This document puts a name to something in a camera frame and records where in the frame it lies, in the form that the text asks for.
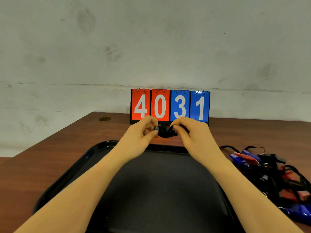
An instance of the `forearm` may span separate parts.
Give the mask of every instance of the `forearm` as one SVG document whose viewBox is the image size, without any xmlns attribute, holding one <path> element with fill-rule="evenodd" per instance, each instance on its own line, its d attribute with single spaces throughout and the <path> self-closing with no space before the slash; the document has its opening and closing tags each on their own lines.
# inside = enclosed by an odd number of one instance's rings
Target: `forearm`
<svg viewBox="0 0 311 233">
<path fill-rule="evenodd" d="M 100 198 L 126 163 L 113 149 L 73 181 L 15 233 L 84 233 Z"/>
<path fill-rule="evenodd" d="M 200 160 L 226 193 L 246 233 L 302 232 L 215 145 Z"/>
</svg>

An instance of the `black object in hands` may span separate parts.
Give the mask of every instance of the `black object in hands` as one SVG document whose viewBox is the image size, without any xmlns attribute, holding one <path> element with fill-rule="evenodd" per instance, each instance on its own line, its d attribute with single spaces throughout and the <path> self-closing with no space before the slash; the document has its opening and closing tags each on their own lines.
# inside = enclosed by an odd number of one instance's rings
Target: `black object in hands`
<svg viewBox="0 0 311 233">
<path fill-rule="evenodd" d="M 186 132 L 189 133 L 189 130 L 184 125 L 179 125 L 179 126 L 183 127 L 186 130 Z M 173 126 L 168 128 L 165 125 L 158 124 L 158 126 L 155 127 L 155 130 L 159 131 L 158 135 L 162 138 L 169 138 L 169 137 L 177 136 L 177 133 L 173 131 Z"/>
</svg>

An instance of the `wooden table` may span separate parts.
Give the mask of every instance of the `wooden table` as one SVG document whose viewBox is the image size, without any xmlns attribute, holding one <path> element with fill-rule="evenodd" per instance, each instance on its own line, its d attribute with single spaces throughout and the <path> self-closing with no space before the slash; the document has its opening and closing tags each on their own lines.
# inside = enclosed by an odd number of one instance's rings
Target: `wooden table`
<svg viewBox="0 0 311 233">
<path fill-rule="evenodd" d="M 112 119 L 102 122 L 101 117 Z M 129 114 L 93 112 L 0 164 L 0 233 L 14 232 L 57 178 L 93 145 L 119 140 L 129 121 Z M 263 146 L 267 153 L 287 159 L 311 180 L 311 123 L 210 118 L 210 129 L 219 146 L 239 150 L 248 145 Z M 158 137 L 152 143 L 182 146 L 179 137 Z M 311 233 L 311 227 L 298 226 Z"/>
</svg>

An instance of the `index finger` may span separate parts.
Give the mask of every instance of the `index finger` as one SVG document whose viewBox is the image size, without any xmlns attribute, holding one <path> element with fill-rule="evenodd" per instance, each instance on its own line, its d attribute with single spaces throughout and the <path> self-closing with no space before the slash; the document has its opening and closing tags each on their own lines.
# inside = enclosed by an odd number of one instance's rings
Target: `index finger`
<svg viewBox="0 0 311 233">
<path fill-rule="evenodd" d="M 158 120 L 155 117 L 152 117 L 150 115 L 147 115 L 146 117 L 144 117 L 141 121 L 139 121 L 138 123 L 141 123 L 144 125 L 144 127 L 146 125 L 148 125 L 149 123 L 152 123 L 152 125 L 154 127 L 156 127 L 158 125 Z"/>
<path fill-rule="evenodd" d="M 172 123 L 171 123 L 171 126 L 173 125 L 184 125 L 187 127 L 187 129 L 189 131 L 191 131 L 191 129 L 193 129 L 194 127 L 194 123 L 197 122 L 196 120 L 194 119 L 191 119 L 191 118 L 187 118 L 187 117 L 180 117 L 178 119 L 175 119 Z"/>
</svg>

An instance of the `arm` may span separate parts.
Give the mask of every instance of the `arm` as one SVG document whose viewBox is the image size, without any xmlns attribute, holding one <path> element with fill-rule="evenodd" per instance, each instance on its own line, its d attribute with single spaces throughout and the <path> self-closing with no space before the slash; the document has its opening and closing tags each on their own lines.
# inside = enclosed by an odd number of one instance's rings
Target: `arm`
<svg viewBox="0 0 311 233">
<path fill-rule="evenodd" d="M 126 162 L 145 151 L 158 134 L 153 131 L 157 125 L 156 118 L 147 116 L 130 126 L 102 160 L 64 188 L 15 233 L 84 233 L 112 178 Z"/>
<path fill-rule="evenodd" d="M 178 125 L 184 125 L 190 131 Z M 181 117 L 172 122 L 189 154 L 214 176 L 246 233 L 302 233 L 222 154 L 206 123 Z"/>
</svg>

